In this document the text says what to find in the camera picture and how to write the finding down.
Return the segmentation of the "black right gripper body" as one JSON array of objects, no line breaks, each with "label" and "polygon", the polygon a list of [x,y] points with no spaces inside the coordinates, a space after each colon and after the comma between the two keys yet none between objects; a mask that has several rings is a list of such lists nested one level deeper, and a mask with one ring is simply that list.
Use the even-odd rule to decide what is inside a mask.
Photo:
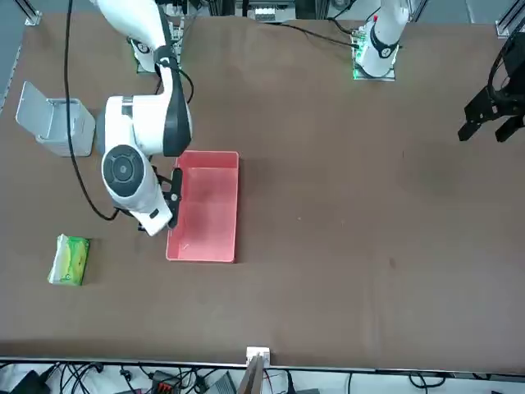
[{"label": "black right gripper body", "polygon": [[163,196],[172,215],[171,219],[168,221],[167,226],[170,229],[173,229],[178,223],[180,202],[182,200],[181,189],[183,171],[178,167],[174,168],[171,173],[171,178],[165,178],[164,181],[169,185],[169,189],[163,192]]}]

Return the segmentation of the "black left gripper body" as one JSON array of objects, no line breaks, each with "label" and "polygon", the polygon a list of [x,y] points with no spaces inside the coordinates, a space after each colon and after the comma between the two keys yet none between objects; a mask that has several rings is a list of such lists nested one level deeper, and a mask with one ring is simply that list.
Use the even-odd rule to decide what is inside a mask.
[{"label": "black left gripper body", "polygon": [[505,42],[502,60],[508,82],[495,91],[498,101],[524,100],[524,33],[519,31]]}]

